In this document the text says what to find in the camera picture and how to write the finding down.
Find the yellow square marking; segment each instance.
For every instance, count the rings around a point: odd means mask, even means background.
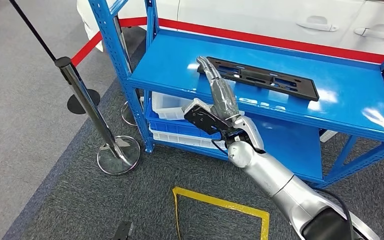
[[[212,196],[204,195],[198,192],[194,192],[191,190],[187,190],[181,187],[173,188],[174,195],[174,208],[176,213],[176,226],[177,226],[177,235],[179,240],[181,240],[180,236],[180,228],[179,228],[179,211],[178,211],[178,198],[177,195],[182,195],[191,199],[195,199],[204,203],[216,205],[222,208],[236,210],[238,212],[248,214],[254,217],[261,218],[261,235],[260,240],[269,240],[269,216],[270,214],[266,211],[255,209],[249,206],[241,205],[238,203],[234,203],[231,201],[226,201],[223,199],[215,198]]]

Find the stanchion base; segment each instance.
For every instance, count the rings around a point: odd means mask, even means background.
[[[99,148],[97,162],[99,168],[106,174],[120,175],[132,170],[138,163],[141,147],[138,141],[131,136],[116,136],[115,141],[122,150],[125,161],[114,156],[108,144]]]
[[[133,117],[132,111],[129,107],[129,102],[126,101],[121,107],[121,118],[130,126],[137,127],[135,118]]]

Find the white storage crate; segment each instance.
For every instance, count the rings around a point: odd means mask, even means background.
[[[153,134],[153,139],[163,142],[175,143],[175,144],[184,144],[195,147],[209,148],[209,149],[217,149],[216,146],[211,142],[211,139],[198,137],[198,136],[189,136],[165,131],[156,131],[149,129]],[[216,141],[221,149],[227,150],[225,147],[225,141]]]
[[[158,114],[160,119],[183,120],[183,109],[187,107],[192,100],[171,96],[159,92],[152,92],[152,110]]]

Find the robot forearm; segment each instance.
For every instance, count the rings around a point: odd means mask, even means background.
[[[262,188],[302,240],[354,238],[342,208],[318,194],[270,154],[257,153],[249,143],[236,141],[229,146],[228,156]],[[379,240],[364,222],[352,213],[350,216],[355,236]]]

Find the black plastic tray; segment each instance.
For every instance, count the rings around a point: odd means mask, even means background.
[[[259,88],[270,89],[310,101],[317,102],[319,100],[319,94],[312,79],[214,57],[207,57],[207,59],[217,68],[220,75],[225,79]],[[197,71],[204,74],[202,66],[199,66]]]

